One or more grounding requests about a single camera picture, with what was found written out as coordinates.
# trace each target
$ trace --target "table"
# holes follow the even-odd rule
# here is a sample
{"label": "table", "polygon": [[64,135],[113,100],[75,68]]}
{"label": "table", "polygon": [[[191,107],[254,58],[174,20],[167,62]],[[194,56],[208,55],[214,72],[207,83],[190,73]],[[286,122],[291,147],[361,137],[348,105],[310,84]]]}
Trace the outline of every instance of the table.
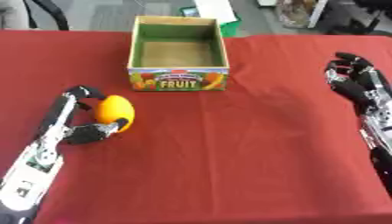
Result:
{"label": "table", "polygon": [[[352,105],[329,89],[323,69],[340,50],[392,78],[391,44],[231,38],[227,91],[137,93],[125,68],[129,33],[2,31],[0,175],[55,96],[85,84],[129,98],[135,123],[104,142],[61,145],[66,164],[38,224],[390,223]],[[90,116],[80,112],[78,122]]]}

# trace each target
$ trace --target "orange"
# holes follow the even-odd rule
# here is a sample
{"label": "orange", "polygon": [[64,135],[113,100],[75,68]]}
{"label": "orange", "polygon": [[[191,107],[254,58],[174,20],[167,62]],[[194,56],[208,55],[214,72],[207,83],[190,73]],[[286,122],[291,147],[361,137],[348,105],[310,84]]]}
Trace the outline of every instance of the orange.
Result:
{"label": "orange", "polygon": [[120,95],[112,94],[98,104],[95,110],[95,119],[98,123],[113,123],[119,118],[126,118],[129,122],[117,132],[127,130],[135,119],[135,110],[132,104]]}

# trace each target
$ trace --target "chair leg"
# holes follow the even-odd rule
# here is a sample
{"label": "chair leg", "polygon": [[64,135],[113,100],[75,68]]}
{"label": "chair leg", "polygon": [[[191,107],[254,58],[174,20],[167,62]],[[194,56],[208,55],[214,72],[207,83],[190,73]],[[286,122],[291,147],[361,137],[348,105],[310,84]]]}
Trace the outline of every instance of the chair leg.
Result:
{"label": "chair leg", "polygon": [[35,4],[49,13],[56,21],[59,30],[69,31],[68,21],[64,12],[51,0],[32,0]]}
{"label": "chair leg", "polygon": [[29,4],[24,0],[24,5],[26,6],[27,14],[29,16],[29,26],[32,29],[38,28],[37,23],[35,22],[34,18],[32,18],[32,10],[30,9]]}

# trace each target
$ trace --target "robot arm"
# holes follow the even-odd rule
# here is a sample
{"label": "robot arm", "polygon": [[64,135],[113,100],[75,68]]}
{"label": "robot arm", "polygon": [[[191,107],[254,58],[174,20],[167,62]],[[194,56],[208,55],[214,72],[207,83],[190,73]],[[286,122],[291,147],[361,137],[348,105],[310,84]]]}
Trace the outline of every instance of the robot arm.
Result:
{"label": "robot arm", "polygon": [[336,53],[326,70],[331,89],[350,100],[377,174],[392,196],[392,90],[374,65],[351,53]]}
{"label": "robot arm", "polygon": [[38,133],[27,145],[0,184],[0,223],[31,223],[55,176],[63,165],[57,151],[63,140],[85,144],[105,139],[116,133],[128,120],[119,118],[111,124],[93,123],[71,127],[77,108],[89,109],[83,98],[105,99],[98,90],[77,86],[59,96],[39,125]]}

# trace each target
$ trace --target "black chair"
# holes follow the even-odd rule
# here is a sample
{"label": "black chair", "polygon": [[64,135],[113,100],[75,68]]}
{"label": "black chair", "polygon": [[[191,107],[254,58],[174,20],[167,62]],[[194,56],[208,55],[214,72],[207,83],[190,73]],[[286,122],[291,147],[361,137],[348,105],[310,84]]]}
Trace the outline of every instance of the black chair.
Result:
{"label": "black chair", "polygon": [[382,13],[388,18],[392,18],[392,0],[353,0],[359,7],[366,8],[367,13],[377,13],[370,24],[365,25],[357,19],[351,18],[349,25],[335,25],[326,34],[354,34],[354,35],[368,35],[379,34],[391,36],[392,33],[385,31],[375,31],[375,27],[380,23],[380,16]]}
{"label": "black chair", "polygon": [[[59,8],[55,3],[51,0],[31,0],[39,7],[41,7],[44,11],[46,11],[56,22],[59,30],[61,31],[69,31],[69,25],[64,12]],[[34,18],[32,17],[32,10],[30,9],[29,5],[24,0],[24,4],[26,5],[27,13],[29,14],[29,24],[30,28],[38,28],[37,23],[35,22]]]}

